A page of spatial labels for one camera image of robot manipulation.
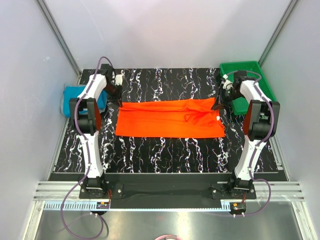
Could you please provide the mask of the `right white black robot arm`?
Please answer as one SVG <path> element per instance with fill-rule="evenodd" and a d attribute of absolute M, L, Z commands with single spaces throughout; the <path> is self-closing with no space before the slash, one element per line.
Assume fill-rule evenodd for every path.
<path fill-rule="evenodd" d="M 254 171 L 261 151 L 277 130 L 280 103 L 272 101 L 259 86 L 262 76 L 248 70 L 236 70 L 224 74 L 212 110 L 231 107 L 232 101 L 244 98 L 248 109 L 244 117 L 244 147 L 240 160 L 232 172 L 222 193 L 239 199 L 253 193 Z"/>

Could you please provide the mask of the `orange t shirt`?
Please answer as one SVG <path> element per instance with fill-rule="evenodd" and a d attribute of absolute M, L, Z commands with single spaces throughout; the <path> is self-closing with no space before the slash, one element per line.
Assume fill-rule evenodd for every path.
<path fill-rule="evenodd" d="M 125 102 L 115 134 L 138 138 L 223 138 L 225 126 L 214 98 Z"/>

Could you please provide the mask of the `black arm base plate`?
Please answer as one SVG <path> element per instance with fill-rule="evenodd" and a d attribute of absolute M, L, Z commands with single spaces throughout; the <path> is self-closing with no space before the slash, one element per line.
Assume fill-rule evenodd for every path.
<path fill-rule="evenodd" d="M 107 173 L 101 180 L 85 180 L 81 199 L 124 199 L 138 196 L 196 196 L 214 200 L 254 200 L 252 180 L 232 173 Z"/>

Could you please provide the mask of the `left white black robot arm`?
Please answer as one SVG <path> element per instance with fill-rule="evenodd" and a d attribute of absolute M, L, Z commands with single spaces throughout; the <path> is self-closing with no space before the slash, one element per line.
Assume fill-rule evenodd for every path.
<path fill-rule="evenodd" d="M 110 64 L 104 64 L 89 76 L 84 90 L 69 100 L 70 120 L 75 128 L 83 150 L 85 174 L 78 181 L 80 193 L 85 198 L 102 199 L 111 195 L 105 178 L 99 151 L 99 133 L 102 117 L 98 99 L 106 93 L 106 102 L 122 107 L 122 85 L 124 76 L 116 74 Z"/>

